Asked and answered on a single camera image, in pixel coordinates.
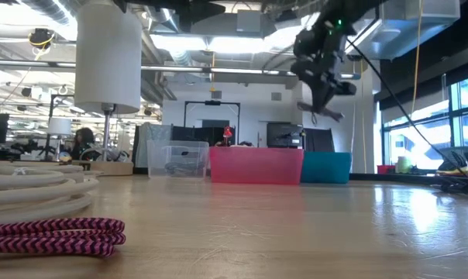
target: white coiled cable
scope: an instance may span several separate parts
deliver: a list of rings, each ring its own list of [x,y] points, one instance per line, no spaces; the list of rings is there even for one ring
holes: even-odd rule
[[[84,177],[82,167],[60,167],[68,174]],[[0,164],[0,223],[60,217],[91,204],[87,192],[98,184],[96,179],[77,183],[67,178],[67,174],[50,168]]]

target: transparent storage container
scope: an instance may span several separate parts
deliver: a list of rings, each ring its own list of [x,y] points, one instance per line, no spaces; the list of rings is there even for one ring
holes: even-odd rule
[[[209,146],[206,142],[148,140],[148,175],[205,177]]]

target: person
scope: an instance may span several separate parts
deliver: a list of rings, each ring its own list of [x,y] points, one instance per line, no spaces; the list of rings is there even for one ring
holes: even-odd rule
[[[74,147],[71,152],[72,160],[80,160],[81,154],[86,149],[91,148],[90,143],[95,143],[95,135],[93,135],[93,131],[91,131],[91,129],[82,128],[76,131]]]

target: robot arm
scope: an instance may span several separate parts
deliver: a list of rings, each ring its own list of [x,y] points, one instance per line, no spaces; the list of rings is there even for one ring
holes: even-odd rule
[[[313,27],[296,36],[291,71],[311,89],[312,112],[322,113],[334,95],[356,94],[356,86],[337,79],[346,38],[356,35],[354,22],[386,1],[328,0]]]

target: desk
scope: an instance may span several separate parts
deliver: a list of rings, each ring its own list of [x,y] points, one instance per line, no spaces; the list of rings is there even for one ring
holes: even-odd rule
[[[125,221],[119,253],[0,255],[0,278],[468,279],[468,197],[365,181],[300,188],[100,179],[80,216]]]

